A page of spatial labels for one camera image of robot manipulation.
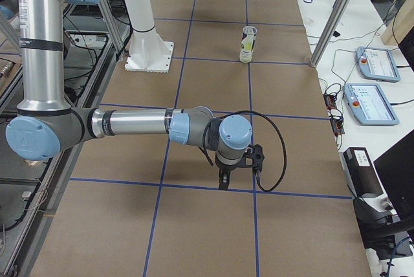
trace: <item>white table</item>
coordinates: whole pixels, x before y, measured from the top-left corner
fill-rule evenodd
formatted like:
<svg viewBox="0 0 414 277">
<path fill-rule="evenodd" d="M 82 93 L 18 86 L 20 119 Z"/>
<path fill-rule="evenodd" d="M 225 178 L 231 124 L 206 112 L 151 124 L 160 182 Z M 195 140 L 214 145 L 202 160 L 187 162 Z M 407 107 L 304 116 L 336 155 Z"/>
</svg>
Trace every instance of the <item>white table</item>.
<svg viewBox="0 0 414 277">
<path fill-rule="evenodd" d="M 329 18 L 332 6 L 335 0 L 313 0 L 312 3 L 305 3 L 298 0 L 307 35 L 318 37 L 322 33 L 323 28 Z M 382 18 L 378 15 L 370 0 L 351 0 L 342 16 L 339 25 L 336 28 L 341 35 L 332 38 L 322 59 L 320 60 L 317 70 L 321 79 L 328 84 L 340 83 L 343 81 L 331 72 L 332 63 L 334 61 L 334 71 L 346 80 L 353 69 L 351 76 L 347 80 L 348 83 L 373 83 L 375 81 L 366 80 L 362 77 L 354 67 L 356 63 L 356 55 L 352 52 L 336 51 L 338 49 L 355 51 L 358 47 L 366 47 L 371 41 L 370 47 L 395 49 L 396 47 L 386 46 L 380 39 L 381 33 L 386 29 L 383 25 Z M 348 39 L 361 37 L 368 32 L 372 32 L 360 39 L 350 39 L 347 41 L 337 41 L 338 39 Z M 318 38 L 309 37 L 310 48 L 313 51 Z M 407 61 L 402 53 L 397 49 L 393 50 L 393 56 L 397 66 L 407 65 Z M 398 83 L 375 82 L 378 83 L 390 102 L 403 102 L 414 98 L 414 72 L 411 68 L 398 68 L 401 81 Z M 322 91 L 325 90 L 324 83 L 321 83 Z M 337 87 L 333 87 L 329 91 L 337 91 Z M 340 152 L 345 151 L 350 146 L 363 146 L 367 148 L 372 161 L 378 158 L 383 152 L 388 150 L 392 145 L 398 142 L 402 137 L 407 135 L 414 128 L 414 102 L 405 105 L 393 107 L 397 114 L 400 124 L 397 126 L 360 126 L 345 105 L 345 101 L 341 102 L 342 93 L 340 93 L 337 106 L 343 108 L 343 117 L 345 120 L 345 135 L 342 136 L 342 145 Z M 380 207 L 380 199 L 366 199 L 366 201 L 377 210 L 383 211 Z M 383 268 L 386 269 L 386 262 L 382 261 Z M 414 256 L 410 258 L 394 259 L 395 266 L 391 269 L 390 276 L 411 276 L 414 272 Z"/>
</svg>

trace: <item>grid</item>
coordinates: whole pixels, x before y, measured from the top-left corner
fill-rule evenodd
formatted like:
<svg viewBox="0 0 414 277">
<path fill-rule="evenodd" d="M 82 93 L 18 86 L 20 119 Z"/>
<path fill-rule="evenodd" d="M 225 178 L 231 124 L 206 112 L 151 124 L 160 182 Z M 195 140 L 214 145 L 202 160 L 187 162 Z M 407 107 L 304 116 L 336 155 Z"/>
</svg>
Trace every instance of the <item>grid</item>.
<svg viewBox="0 0 414 277">
<path fill-rule="evenodd" d="M 196 20 L 194 19 L 195 17 L 195 6 L 197 3 L 197 0 L 193 0 L 192 1 L 192 6 L 191 6 L 191 15 L 189 19 L 172 19 L 172 18 L 168 18 L 168 17 L 156 17 L 155 19 L 157 21 L 185 21 L 188 22 L 188 31 L 186 33 L 186 41 L 185 41 L 185 45 L 184 45 L 184 50 L 182 53 L 182 56 L 176 56 L 177 53 L 175 52 L 175 55 L 173 57 L 174 60 L 179 60 L 181 62 L 180 68 L 179 68 L 179 74 L 178 74 L 178 81 L 177 81 L 177 89 L 176 89 L 176 93 L 174 94 L 173 97 L 173 107 L 177 107 L 179 105 L 180 102 L 180 96 L 182 94 L 182 90 L 183 90 L 183 86 L 184 86 L 184 77 L 186 74 L 188 74 L 188 71 L 191 71 L 191 69 L 186 68 L 186 64 L 188 64 L 189 62 L 201 62 L 201 61 L 207 61 L 207 62 L 224 62 L 224 63 L 238 63 L 237 60 L 231 60 L 231 59 L 213 59 L 213 58 L 203 58 L 203 57 L 193 57 L 191 56 L 191 53 L 189 54 L 189 48 L 191 45 L 191 41 L 193 41 L 193 39 L 191 38 L 191 33 L 194 32 L 194 23 L 222 23 L 224 25 L 234 25 L 234 24 L 238 24 L 238 25 L 244 25 L 244 24 L 249 24 L 251 23 L 249 21 L 249 13 L 248 13 L 248 0 L 244 0 L 245 1 L 245 16 L 246 16 L 246 21 L 245 22 L 231 22 L 231 21 L 210 21 L 210 20 Z M 274 25 L 274 26 L 278 26 L 278 27 L 301 27 L 302 25 L 292 25 L 292 24 L 279 24 L 279 23 L 275 23 L 275 24 L 268 24 L 268 23 L 263 23 L 262 25 Z M 247 93 L 248 93 L 248 107 L 250 110 L 255 109 L 254 106 L 254 97 L 256 95 L 255 91 L 253 90 L 252 86 L 252 76 L 253 76 L 253 66 L 255 64 L 262 64 L 262 65 L 281 65 L 281 66 L 294 66 L 294 67 L 302 67 L 304 66 L 306 63 L 300 62 L 300 61 L 277 61 L 277 60 L 272 60 L 272 61 L 268 61 L 268 60 L 261 60 L 260 58 L 255 58 L 254 56 L 254 61 L 252 63 L 249 63 L 248 65 L 245 65 L 246 67 L 246 75 L 247 75 Z M 313 84 L 317 84 L 317 80 L 315 79 L 313 82 L 310 82 Z M 138 108 L 138 109 L 164 109 L 166 108 L 168 105 L 166 104 L 164 105 L 153 105 L 153 104 L 145 104 L 145 103 L 140 103 L 139 100 L 133 100 L 132 104 L 127 103 L 127 101 L 125 102 L 121 102 L 121 101 L 110 101 L 111 97 L 108 96 L 106 94 L 106 96 L 104 97 L 102 106 L 107 106 L 107 107 L 123 107 L 123 108 Z M 230 108 L 228 110 L 224 110 L 221 111 L 217 108 L 212 108 L 214 111 L 214 113 L 216 114 L 227 114 L 230 113 L 231 110 Z M 280 120 L 285 120 L 285 121 L 302 121 L 303 123 L 323 123 L 323 125 L 325 125 L 327 128 L 329 128 L 329 119 L 327 117 L 324 116 L 312 116 L 312 115 L 288 115 L 288 114 L 278 114 L 278 112 L 274 112 L 274 111 L 270 111 L 270 112 L 266 112 L 266 116 L 269 116 L 271 118 L 278 118 Z M 252 124 L 254 124 L 254 129 L 255 126 L 257 126 L 256 120 L 252 117 L 252 116 L 248 116 L 248 118 L 250 118 L 250 121 Z M 157 190 L 157 195 L 156 195 L 156 199 L 155 199 L 155 205 L 154 205 L 154 211 L 153 211 L 153 215 L 151 218 L 151 229 L 149 231 L 149 237 L 148 237 L 148 241 L 147 241 L 147 247 L 146 247 L 146 255 L 145 255 L 145 261 L 144 261 L 144 266 L 142 269 L 142 275 L 144 276 L 152 276 L 153 274 L 150 273 L 150 268 L 151 268 L 151 261 L 154 262 L 155 260 L 153 259 L 154 255 L 154 244 L 155 244 L 155 240 L 157 240 L 157 235 L 161 235 L 161 233 L 158 231 L 157 229 L 160 227 L 160 218 L 162 215 L 161 211 L 161 206 L 162 204 L 162 199 L 163 196 L 166 196 L 166 193 L 170 192 L 170 191 L 179 191 L 179 190 L 194 190 L 197 192 L 217 192 L 217 194 L 222 194 L 219 193 L 220 191 L 217 190 L 217 188 L 215 187 L 209 187 L 209 186 L 201 186 L 201 185 L 195 185 L 192 183 L 171 183 L 171 179 L 168 180 L 167 179 L 167 170 L 168 167 L 171 166 L 171 164 L 169 163 L 169 161 L 171 160 L 171 145 L 170 145 L 170 141 L 167 140 L 166 144 L 165 144 L 165 152 L 164 152 L 164 156 L 162 159 L 162 168 L 161 168 L 161 174 L 160 174 L 160 179 L 157 182 L 147 182 L 147 181 L 141 181 L 140 179 L 135 179 L 134 181 L 130 181 L 130 180 L 122 180 L 122 179 L 101 179 L 101 178 L 97 178 L 97 177 L 82 177 L 82 170 L 77 170 L 75 168 L 73 177 L 71 178 L 71 181 L 73 183 L 77 182 L 77 183 L 98 183 L 98 184 L 112 184 L 112 185 L 135 185 L 135 186 L 142 186 L 144 188 L 155 188 Z M 234 188 L 232 187 L 232 185 L 230 185 L 229 190 L 226 192 L 226 194 L 240 194 L 240 195 L 249 195 L 251 196 L 250 200 L 252 203 L 252 217 L 253 220 L 251 220 L 252 222 L 252 233 L 251 235 L 253 236 L 253 242 L 254 242 L 254 263 L 255 263 L 255 267 L 254 267 L 254 272 L 255 272 L 255 276 L 256 277 L 260 277 L 260 276 L 268 276 L 268 274 L 265 273 L 264 268 L 263 268 L 263 264 L 262 261 L 265 261 L 265 259 L 262 260 L 262 251 L 263 249 L 261 249 L 261 237 L 263 237 L 263 228 L 260 228 L 260 217 L 261 215 L 263 215 L 263 211 L 260 212 L 259 211 L 259 201 L 262 202 L 263 205 L 263 196 L 265 196 L 266 198 L 273 198 L 273 197 L 282 197 L 282 198 L 292 198 L 292 199 L 314 199 L 314 200 L 324 200 L 329 202 L 328 206 L 335 206 L 335 205 L 348 205 L 351 202 L 350 199 L 351 197 L 345 194 L 335 194 L 334 192 L 332 192 L 332 194 L 319 194 L 318 192 L 312 193 L 312 192 L 284 192 L 284 191 L 273 191 L 269 194 L 264 194 L 264 192 L 260 191 L 260 190 L 256 190 L 256 183 L 254 178 L 252 177 L 252 180 L 250 181 L 250 185 L 248 187 L 240 187 L 240 188 Z"/>
</svg>

